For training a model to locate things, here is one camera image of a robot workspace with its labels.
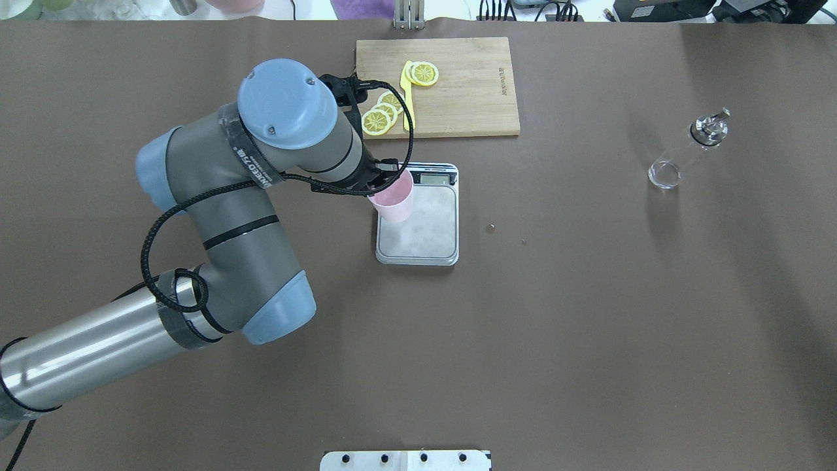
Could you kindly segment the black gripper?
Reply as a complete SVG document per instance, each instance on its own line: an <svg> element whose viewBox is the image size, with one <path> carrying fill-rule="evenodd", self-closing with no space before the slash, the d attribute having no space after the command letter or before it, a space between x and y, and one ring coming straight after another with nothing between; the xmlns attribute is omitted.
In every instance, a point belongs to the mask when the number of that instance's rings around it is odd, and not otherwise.
<svg viewBox="0 0 837 471"><path fill-rule="evenodd" d="M369 194L386 190L401 173L401 163L398 159L373 159L369 162L364 175L364 191Z"/></svg>

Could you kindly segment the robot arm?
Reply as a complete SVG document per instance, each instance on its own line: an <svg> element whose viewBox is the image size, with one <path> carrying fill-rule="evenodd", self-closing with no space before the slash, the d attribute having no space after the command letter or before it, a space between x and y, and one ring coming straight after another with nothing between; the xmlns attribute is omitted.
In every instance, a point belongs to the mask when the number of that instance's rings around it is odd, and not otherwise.
<svg viewBox="0 0 837 471"><path fill-rule="evenodd" d="M141 188L162 215L143 280L92 312L2 348L2 436L89 393L241 332L263 345L316 313L310 283L269 199L288 180L338 196L391 187L409 159L374 158L358 104L394 87L318 77L287 58L254 66L236 101L146 144Z"/></svg>

